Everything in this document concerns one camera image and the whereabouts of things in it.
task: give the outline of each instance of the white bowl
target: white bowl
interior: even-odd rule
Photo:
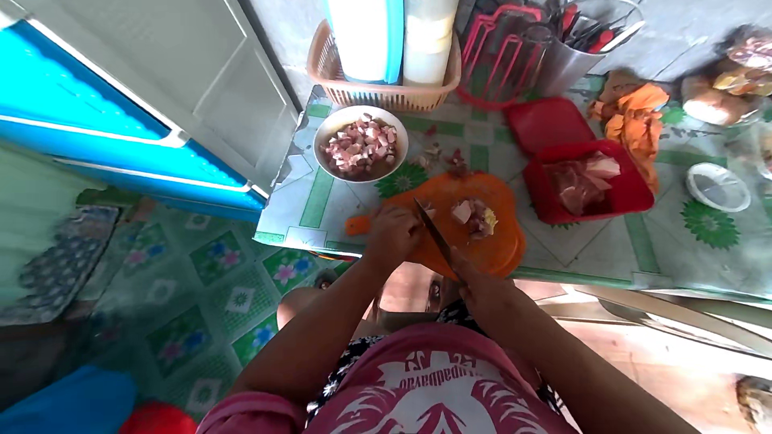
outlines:
[[[717,164],[699,163],[689,168],[686,188],[698,201],[724,212],[740,212],[750,205],[745,182]]]
[[[393,125],[397,129],[397,143],[394,146],[396,148],[396,155],[394,156],[394,166],[391,170],[383,176],[374,179],[368,179],[367,181],[354,181],[346,179],[334,174],[330,168],[327,167],[327,160],[324,158],[324,151],[322,145],[327,146],[330,142],[330,137],[333,137],[335,133],[340,131],[346,125],[359,119],[362,114],[369,114],[373,118],[385,122],[386,124]],[[317,156],[317,163],[325,172],[333,175],[333,177],[340,179],[341,181],[351,182],[353,184],[365,184],[368,182],[376,182],[379,179],[389,176],[392,172],[397,170],[400,164],[405,161],[405,157],[408,155],[408,132],[405,130],[405,126],[397,117],[386,110],[379,107],[372,106],[351,106],[342,108],[322,122],[317,130],[317,135],[313,137],[313,154]]]

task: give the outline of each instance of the blue cabinet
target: blue cabinet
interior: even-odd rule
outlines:
[[[265,200],[25,21],[0,31],[0,137],[191,211],[257,221]]]

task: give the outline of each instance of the pink t-shirt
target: pink t-shirt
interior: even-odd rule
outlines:
[[[197,433],[576,432],[495,342],[442,323],[406,327],[373,345],[305,425],[298,405],[243,392],[218,403]]]

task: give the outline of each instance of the metal cup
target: metal cup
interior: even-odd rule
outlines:
[[[547,48],[541,63],[536,90],[542,97],[561,95],[576,83],[584,74],[590,72],[608,53],[590,54],[572,49],[556,36]]]

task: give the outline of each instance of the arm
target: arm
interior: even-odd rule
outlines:
[[[568,333],[512,280],[480,273],[454,248],[453,269],[477,324],[525,357],[555,387],[583,432],[697,433],[667,405]]]
[[[367,306],[418,241],[412,231],[417,224],[403,209],[381,210],[373,219],[362,259],[260,350],[230,394],[268,392],[299,405],[316,398]]]

